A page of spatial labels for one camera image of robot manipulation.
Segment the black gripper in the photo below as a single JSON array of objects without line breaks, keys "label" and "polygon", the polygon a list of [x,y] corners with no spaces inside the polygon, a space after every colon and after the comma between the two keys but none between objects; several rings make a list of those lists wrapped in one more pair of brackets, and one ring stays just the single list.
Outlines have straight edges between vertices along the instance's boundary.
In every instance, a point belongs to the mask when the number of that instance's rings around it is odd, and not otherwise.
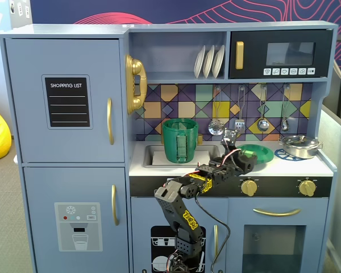
[{"label": "black gripper", "polygon": [[247,156],[244,149],[236,148],[223,165],[221,165],[222,160],[222,157],[217,157],[211,161],[211,166],[214,168],[211,178],[214,184],[222,184],[235,176],[251,172],[257,163],[257,156]]}]

